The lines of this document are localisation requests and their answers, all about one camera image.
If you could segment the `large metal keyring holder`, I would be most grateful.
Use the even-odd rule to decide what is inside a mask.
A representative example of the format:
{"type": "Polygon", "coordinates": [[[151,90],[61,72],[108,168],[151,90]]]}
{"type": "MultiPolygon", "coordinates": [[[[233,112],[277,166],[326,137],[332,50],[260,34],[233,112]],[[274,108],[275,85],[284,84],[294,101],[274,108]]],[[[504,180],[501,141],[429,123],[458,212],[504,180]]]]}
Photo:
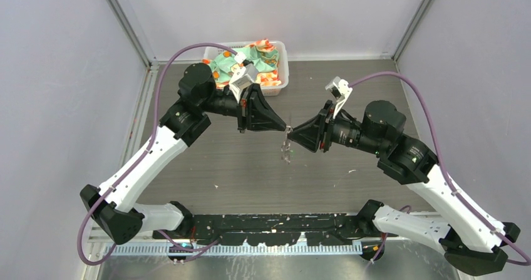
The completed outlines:
{"type": "Polygon", "coordinates": [[[292,132],[292,113],[289,113],[287,126],[286,126],[286,135],[281,145],[281,160],[283,160],[286,164],[291,163],[291,154],[292,154],[291,140],[288,137],[288,135],[291,132],[292,132]]]}

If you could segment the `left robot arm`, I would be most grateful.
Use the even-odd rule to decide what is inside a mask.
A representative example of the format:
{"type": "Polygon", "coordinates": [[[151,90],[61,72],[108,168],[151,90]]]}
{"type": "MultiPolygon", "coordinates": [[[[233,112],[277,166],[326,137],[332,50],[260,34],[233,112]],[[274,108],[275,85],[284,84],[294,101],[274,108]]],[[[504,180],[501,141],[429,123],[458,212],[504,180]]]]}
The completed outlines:
{"type": "Polygon", "coordinates": [[[178,100],[159,119],[146,144],[110,179],[81,190],[90,217],[115,244],[125,244],[146,231],[169,231],[178,239],[192,232],[193,215],[182,204],[143,205],[138,198],[206,131],[210,113],[234,117],[240,132],[286,129],[286,123],[264,98],[257,75],[257,68],[244,61],[220,90],[208,65],[190,65],[178,83],[178,100]]]}

